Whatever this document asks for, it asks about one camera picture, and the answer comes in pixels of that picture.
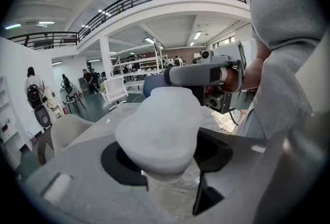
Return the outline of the person's grey knit top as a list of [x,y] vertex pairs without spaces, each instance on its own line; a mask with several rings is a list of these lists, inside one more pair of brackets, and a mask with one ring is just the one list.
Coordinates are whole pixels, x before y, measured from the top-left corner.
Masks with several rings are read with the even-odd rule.
[[270,139],[312,113],[296,73],[321,41],[327,19],[318,0],[250,0],[257,57],[270,55],[250,106]]

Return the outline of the blue chair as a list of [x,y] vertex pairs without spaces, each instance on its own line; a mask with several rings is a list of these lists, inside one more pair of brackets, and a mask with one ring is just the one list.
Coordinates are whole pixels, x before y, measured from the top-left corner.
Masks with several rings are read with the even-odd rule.
[[148,98],[151,95],[152,90],[169,86],[170,85],[165,82],[165,78],[162,74],[146,76],[142,87],[142,94],[145,98]]

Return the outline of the person's light grey trousers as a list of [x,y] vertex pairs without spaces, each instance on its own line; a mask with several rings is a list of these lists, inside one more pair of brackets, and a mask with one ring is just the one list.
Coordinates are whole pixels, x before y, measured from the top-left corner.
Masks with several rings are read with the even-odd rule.
[[233,134],[240,137],[266,139],[254,108],[249,109],[243,120],[234,129]]

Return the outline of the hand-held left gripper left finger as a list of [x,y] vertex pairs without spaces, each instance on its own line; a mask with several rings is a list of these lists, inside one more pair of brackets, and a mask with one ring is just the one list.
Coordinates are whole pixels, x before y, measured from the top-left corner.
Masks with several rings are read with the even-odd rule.
[[66,223],[172,224],[150,198],[147,178],[112,136],[69,147],[26,185]]

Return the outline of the person's right hand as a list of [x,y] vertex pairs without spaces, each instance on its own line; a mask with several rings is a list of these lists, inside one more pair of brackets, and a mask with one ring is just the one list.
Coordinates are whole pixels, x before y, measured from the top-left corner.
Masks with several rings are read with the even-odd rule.
[[244,79],[239,76],[239,72],[232,68],[226,68],[226,79],[221,85],[223,91],[235,92],[244,89]]

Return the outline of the white office chair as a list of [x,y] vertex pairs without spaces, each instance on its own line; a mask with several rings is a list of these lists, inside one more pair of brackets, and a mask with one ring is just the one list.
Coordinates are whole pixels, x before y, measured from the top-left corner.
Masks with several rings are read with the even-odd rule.
[[101,93],[103,99],[109,103],[109,111],[114,110],[119,105],[126,103],[128,93],[124,85],[123,77],[114,77],[103,82],[104,90]]

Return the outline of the white metal shelving rack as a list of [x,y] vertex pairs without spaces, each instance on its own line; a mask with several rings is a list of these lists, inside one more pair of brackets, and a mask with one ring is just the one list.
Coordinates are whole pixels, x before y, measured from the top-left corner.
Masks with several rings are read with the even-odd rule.
[[157,40],[147,39],[147,44],[131,47],[109,54],[109,77],[122,76],[134,79],[136,76],[160,74],[164,71],[163,47]]

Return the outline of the person's right forearm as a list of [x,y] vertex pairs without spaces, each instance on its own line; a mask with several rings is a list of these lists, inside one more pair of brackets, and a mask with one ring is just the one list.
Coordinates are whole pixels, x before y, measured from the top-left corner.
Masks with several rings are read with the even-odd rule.
[[266,65],[270,55],[261,58],[255,58],[252,63],[247,67],[242,83],[242,90],[258,88],[261,82],[262,75],[266,71]]

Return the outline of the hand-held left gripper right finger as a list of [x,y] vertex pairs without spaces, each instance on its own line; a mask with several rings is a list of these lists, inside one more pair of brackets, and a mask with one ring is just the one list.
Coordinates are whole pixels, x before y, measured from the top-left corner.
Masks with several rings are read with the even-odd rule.
[[200,128],[194,159],[201,175],[190,224],[253,224],[281,153],[281,136],[267,141]]

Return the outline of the white stand with dark oval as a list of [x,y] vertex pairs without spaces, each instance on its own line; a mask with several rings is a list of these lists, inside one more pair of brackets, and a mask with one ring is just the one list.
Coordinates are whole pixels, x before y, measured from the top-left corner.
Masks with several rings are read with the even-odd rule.
[[34,109],[36,120],[44,129],[52,126],[64,113],[57,97],[48,99]]

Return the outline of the translucent white plastic piece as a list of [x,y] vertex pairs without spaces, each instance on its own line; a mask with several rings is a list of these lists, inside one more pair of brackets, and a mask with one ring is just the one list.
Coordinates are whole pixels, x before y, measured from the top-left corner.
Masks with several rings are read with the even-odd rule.
[[201,120],[202,107],[190,89],[160,87],[117,125],[114,135],[144,173],[173,182],[191,164]]

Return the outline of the patterned cushion wooden chair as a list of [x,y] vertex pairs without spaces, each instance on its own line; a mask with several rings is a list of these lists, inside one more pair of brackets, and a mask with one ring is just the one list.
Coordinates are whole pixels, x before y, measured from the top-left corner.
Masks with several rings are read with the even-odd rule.
[[235,123],[233,122],[232,118],[230,117],[230,114],[223,115],[216,111],[213,111],[211,114],[221,131],[224,131],[229,134],[232,134],[235,131],[237,125],[235,125]]

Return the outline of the grey shell chair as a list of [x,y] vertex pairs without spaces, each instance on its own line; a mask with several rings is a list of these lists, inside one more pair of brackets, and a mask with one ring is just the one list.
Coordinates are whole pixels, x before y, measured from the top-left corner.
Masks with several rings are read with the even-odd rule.
[[60,117],[51,128],[54,155],[62,153],[77,137],[91,127],[94,122],[77,115],[68,114]]

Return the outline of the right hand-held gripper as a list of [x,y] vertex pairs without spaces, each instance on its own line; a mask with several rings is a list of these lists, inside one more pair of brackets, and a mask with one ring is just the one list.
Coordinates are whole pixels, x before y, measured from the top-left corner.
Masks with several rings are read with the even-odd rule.
[[[231,68],[239,75],[244,76],[246,58],[241,41],[232,42],[213,50],[201,51],[199,56],[193,59],[193,65],[174,66],[164,72],[164,80],[174,86],[209,86],[220,82],[219,62],[231,62]],[[240,109],[241,91],[225,92],[217,87],[193,88],[197,97],[205,106],[221,114],[231,113]]]

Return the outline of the dark wicker chair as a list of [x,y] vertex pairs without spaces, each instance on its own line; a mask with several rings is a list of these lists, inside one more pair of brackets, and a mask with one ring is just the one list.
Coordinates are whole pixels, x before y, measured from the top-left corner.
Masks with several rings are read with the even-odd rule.
[[54,150],[53,142],[51,138],[51,129],[52,127],[50,126],[39,137],[37,156],[40,165],[46,164],[46,157],[45,157],[46,146],[49,146],[52,150]]

